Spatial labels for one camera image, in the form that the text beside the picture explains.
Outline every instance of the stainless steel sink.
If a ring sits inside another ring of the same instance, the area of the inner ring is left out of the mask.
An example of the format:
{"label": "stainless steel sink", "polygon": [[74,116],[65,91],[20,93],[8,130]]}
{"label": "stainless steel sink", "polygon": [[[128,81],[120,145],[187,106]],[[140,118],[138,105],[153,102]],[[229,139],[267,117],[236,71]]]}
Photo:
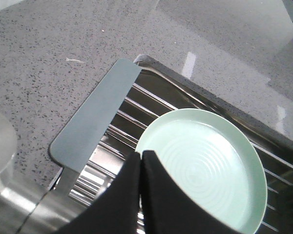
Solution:
{"label": "stainless steel sink", "polygon": [[[158,63],[150,61],[148,57],[145,60],[137,59],[136,63],[142,71],[77,178],[69,197],[84,206],[89,206],[115,178],[126,156],[134,151],[144,129],[158,116],[180,108],[204,109],[219,114],[235,124],[258,152],[268,184],[267,211],[258,233],[282,233],[281,226],[288,224],[280,223],[278,197],[280,192],[293,188],[293,149],[289,147],[290,141],[283,141],[282,136],[263,124],[259,128],[258,125],[261,123],[255,120],[252,122],[248,121],[247,117],[238,117],[226,108],[229,106],[227,103],[221,101],[223,106],[217,104],[217,98],[212,94],[195,92],[186,84],[165,74],[166,68],[159,71],[154,68],[154,64]],[[177,74],[174,76],[178,76],[179,80],[184,80],[185,83],[189,82]],[[138,232],[142,231],[143,215],[139,214]]]}

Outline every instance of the dish rack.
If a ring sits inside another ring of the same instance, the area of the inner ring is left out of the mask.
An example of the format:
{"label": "dish rack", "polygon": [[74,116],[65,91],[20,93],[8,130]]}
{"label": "dish rack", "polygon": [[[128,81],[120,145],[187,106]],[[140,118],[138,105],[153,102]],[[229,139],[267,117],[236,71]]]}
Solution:
{"label": "dish rack", "polygon": [[[267,178],[268,203],[257,233],[293,234],[293,149],[285,145],[282,136],[273,137],[265,133],[267,126],[253,127],[211,98],[193,91],[184,82],[182,84],[186,79],[165,67],[162,70],[169,72],[164,74],[154,68],[154,62],[138,61],[137,64],[142,72],[77,178],[69,197],[89,206],[116,177],[126,156],[135,150],[149,124],[172,110],[198,108],[216,113],[236,125],[248,137],[262,161]],[[179,81],[171,74],[178,76]],[[142,212],[138,214],[137,233],[144,233]]]}

